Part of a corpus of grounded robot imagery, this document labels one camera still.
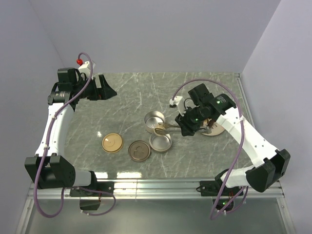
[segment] aluminum frame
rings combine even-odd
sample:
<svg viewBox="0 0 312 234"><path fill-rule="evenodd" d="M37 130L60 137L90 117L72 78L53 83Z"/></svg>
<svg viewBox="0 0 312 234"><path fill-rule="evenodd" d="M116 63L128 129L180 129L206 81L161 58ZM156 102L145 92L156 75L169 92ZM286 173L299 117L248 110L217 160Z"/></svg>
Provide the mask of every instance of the aluminum frame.
<svg viewBox="0 0 312 234"><path fill-rule="evenodd" d="M239 89L243 95L243 100L246 105L247 115L250 123L254 126L254 121L246 100L240 74L235 74ZM212 177L202 178L166 178L166 179L106 179L100 178L99 181L112 181L115 183L114 195L118 199L211 199L212 196L201 197L196 191L199 182L202 180L211 180ZM22 211L16 234L26 233L27 225L34 207L33 200L34 184L32 183L27 194L24 209ZM70 197L69 190L65 191L64 199L80 199L80 197ZM59 199L61 189L45 189L38 190L39 199ZM295 234L295 227L291 215L289 213L282 187L278 182L274 183L264 193L258 193L250 188L248 198L276 198L281 212L281 216L285 225L287 234ZM98 197L84 197L83 199L98 199Z"/></svg>

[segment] tabletop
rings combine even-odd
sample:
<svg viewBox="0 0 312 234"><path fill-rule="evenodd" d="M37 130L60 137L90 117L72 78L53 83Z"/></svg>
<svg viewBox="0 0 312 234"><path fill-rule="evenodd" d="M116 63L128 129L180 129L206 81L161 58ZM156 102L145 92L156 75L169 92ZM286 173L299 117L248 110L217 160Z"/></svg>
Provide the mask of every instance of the tabletop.
<svg viewBox="0 0 312 234"><path fill-rule="evenodd" d="M195 78L208 78L226 85L237 96L248 120L236 74L116 73L104 76L118 95L109 100L80 100L68 130L65 158L76 170L94 171L101 178L179 178L211 177L230 166L238 143L226 131L217 136L174 134L168 152L160 154L152 150L144 162L131 160L128 148L136 140L149 142L150 133L144 128L144 116L149 111L160 111L167 123L175 123L178 111L169 107L169 99L181 84ZM201 83L195 81L186 85L178 95L188 98L188 91ZM205 82L205 85L214 95L228 94L216 84ZM120 134L124 142L122 149L114 154L102 148L102 140L109 133ZM235 168L250 165L243 151Z"/></svg>

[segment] robotic arm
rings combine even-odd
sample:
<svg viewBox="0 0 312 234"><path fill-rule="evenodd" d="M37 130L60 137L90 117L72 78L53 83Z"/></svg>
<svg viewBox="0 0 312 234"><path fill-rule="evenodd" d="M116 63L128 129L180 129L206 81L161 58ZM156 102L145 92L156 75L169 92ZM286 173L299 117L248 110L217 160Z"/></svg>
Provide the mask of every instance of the robotic arm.
<svg viewBox="0 0 312 234"><path fill-rule="evenodd" d="M55 83L51 94L48 97L49 116L35 157L28 157L25 160L25 168L35 182L35 177L39 168L41 157L45 149L45 139L48 128L54 114L68 100L75 96L87 83L87 77L90 75L90 62L83 63L78 69L62 68L58 70L58 82ZM70 105L67 105L55 120L48 147L48 154L44 160L44 165L40 173L38 188L65 188L85 186L88 189L98 190L98 182L93 171L77 171L63 156L65 147L65 138L69 123L73 117L76 104L81 98L89 100L107 100L117 93L108 85L104 75L93 77L84 92L76 98Z"/></svg>
<svg viewBox="0 0 312 234"><path fill-rule="evenodd" d="M196 105L184 107L184 98L176 96L170 100L171 107L178 107L179 115L175 121L181 127L183 136L193 136L199 130L203 120L211 119L220 124L239 143L241 139L240 122L243 121L245 140L243 149L251 159L253 166L232 170L226 182L226 188L251 186L258 192L264 192L285 173L290 160L287 150L279 151L271 145L244 118L239 118L235 103L226 95L216 97L204 84L190 90L189 95ZM225 179L227 170L216 176L219 186Z"/></svg>

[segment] round plate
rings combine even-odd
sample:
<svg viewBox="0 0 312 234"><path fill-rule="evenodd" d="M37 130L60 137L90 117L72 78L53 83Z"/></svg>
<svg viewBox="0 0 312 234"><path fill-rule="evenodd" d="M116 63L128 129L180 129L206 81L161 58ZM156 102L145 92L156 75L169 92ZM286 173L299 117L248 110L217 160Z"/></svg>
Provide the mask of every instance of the round plate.
<svg viewBox="0 0 312 234"><path fill-rule="evenodd" d="M129 146L128 153L132 160L143 162L150 156L151 148L144 141L137 140Z"/></svg>
<svg viewBox="0 0 312 234"><path fill-rule="evenodd" d="M110 133L103 138L102 147L108 153L116 153L121 150L122 146L123 140L117 133Z"/></svg>
<svg viewBox="0 0 312 234"><path fill-rule="evenodd" d="M204 126L207 126L207 123L210 121L210 119L207 119L204 121L203 125ZM218 124L218 123L214 123L212 128L211 128L211 133L207 134L207 133L202 133L202 135L205 135L205 136L216 136L216 135L219 135L221 133L224 132L224 128Z"/></svg>

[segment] red cap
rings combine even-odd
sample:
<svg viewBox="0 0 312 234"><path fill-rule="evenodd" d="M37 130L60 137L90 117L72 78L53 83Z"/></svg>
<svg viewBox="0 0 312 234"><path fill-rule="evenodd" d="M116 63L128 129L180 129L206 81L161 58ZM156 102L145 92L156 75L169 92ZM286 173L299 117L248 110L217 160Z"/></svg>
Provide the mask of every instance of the red cap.
<svg viewBox="0 0 312 234"><path fill-rule="evenodd" d="M76 62L77 62L80 66L83 64L82 59L79 59L79 58L76 60Z"/></svg>

